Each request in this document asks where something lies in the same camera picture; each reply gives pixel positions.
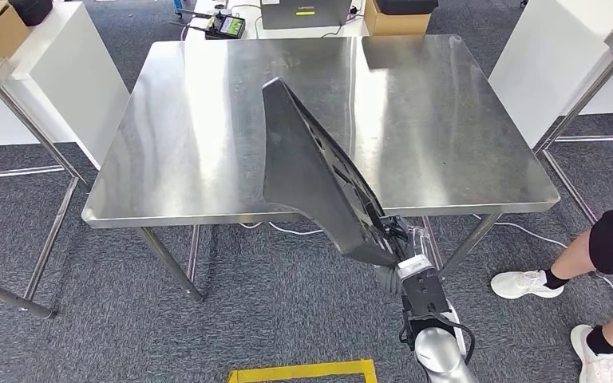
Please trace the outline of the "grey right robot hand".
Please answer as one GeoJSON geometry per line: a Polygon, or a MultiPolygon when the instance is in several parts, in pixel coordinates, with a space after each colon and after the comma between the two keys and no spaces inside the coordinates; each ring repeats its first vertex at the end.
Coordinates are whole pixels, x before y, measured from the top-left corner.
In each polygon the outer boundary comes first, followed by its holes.
{"type": "Polygon", "coordinates": [[[432,236],[426,227],[412,224],[400,215],[383,216],[380,222],[386,238],[400,260],[424,255],[436,265],[432,236]]]}

